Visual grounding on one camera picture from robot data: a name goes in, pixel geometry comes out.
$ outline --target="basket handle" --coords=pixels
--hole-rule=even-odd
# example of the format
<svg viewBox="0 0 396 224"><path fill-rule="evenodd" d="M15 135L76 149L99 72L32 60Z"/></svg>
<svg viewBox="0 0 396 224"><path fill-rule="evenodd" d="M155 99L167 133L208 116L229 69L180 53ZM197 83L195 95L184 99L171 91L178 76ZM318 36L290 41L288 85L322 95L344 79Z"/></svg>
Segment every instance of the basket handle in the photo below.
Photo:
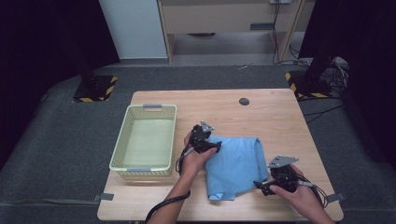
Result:
<svg viewBox="0 0 396 224"><path fill-rule="evenodd" d="M143 109L145 111L158 111L158 112L161 112L161 111L163 111L163 105L160 105L160 104L145 104L145 105L143 105Z"/></svg>
<svg viewBox="0 0 396 224"><path fill-rule="evenodd" d="M128 172L150 172L151 170L149 168L126 168L126 171Z"/></svg>

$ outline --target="blue towel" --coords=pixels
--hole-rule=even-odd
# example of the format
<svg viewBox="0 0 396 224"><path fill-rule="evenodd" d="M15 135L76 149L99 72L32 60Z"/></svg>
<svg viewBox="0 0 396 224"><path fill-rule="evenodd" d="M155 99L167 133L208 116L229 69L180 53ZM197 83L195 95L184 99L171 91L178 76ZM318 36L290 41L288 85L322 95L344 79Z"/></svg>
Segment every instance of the blue towel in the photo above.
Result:
<svg viewBox="0 0 396 224"><path fill-rule="evenodd" d="M253 181L262 182L268 178L258 138L211 135L209 141L222 142L219 153L205 165L209 200L232 201L236 194L255 188Z"/></svg>

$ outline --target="human hand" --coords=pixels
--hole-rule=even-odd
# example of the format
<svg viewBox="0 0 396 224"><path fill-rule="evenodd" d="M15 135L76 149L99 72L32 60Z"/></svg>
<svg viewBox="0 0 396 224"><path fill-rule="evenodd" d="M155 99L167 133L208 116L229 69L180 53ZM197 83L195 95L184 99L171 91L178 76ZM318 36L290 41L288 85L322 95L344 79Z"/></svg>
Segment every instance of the human hand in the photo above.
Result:
<svg viewBox="0 0 396 224"><path fill-rule="evenodd" d="M303 175L295 165L290 165L298 175ZM279 186L271 185L270 190L276 195L287 200L303 217L314 223L334 223L319 203L312 189L298 185L297 190L290 193Z"/></svg>
<svg viewBox="0 0 396 224"><path fill-rule="evenodd" d="M189 143L191 133L188 133L184 138L184 146ZM183 160L183 172L181 175L196 176L198 172L204 167L205 162L217 151L216 147L210 148L204 153L198 153L192 150Z"/></svg>

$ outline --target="wall outlet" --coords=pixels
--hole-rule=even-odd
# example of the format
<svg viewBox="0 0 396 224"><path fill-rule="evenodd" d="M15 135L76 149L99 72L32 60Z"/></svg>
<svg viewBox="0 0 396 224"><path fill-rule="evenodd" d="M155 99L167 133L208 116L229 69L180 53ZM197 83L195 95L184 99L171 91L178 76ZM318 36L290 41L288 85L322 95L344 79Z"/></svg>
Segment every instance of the wall outlet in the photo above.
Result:
<svg viewBox="0 0 396 224"><path fill-rule="evenodd" d="M279 4L290 4L291 0L270 0L271 5L275 5L277 2L279 2Z"/></svg>

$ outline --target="gray floor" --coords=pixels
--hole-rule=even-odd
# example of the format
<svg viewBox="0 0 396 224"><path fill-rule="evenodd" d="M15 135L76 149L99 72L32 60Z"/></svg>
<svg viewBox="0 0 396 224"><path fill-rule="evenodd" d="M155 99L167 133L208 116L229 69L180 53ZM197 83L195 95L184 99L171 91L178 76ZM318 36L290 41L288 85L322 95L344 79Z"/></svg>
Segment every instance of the gray floor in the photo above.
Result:
<svg viewBox="0 0 396 224"><path fill-rule="evenodd" d="M295 49L303 36L293 40ZM124 109L135 91L288 88L284 73L303 68L272 65L267 37L182 35L172 63L130 60L98 69L98 75L119 77L108 102L72 103L78 77L51 88L0 173L0 223L113 223L99 220L96 206L17 201L89 201L103 192ZM308 114L341 103L315 100L300 102L300 107ZM345 109L325 113L308 127L335 191L347 196L341 202L341 223L396 223L395 171L364 152Z"/></svg>

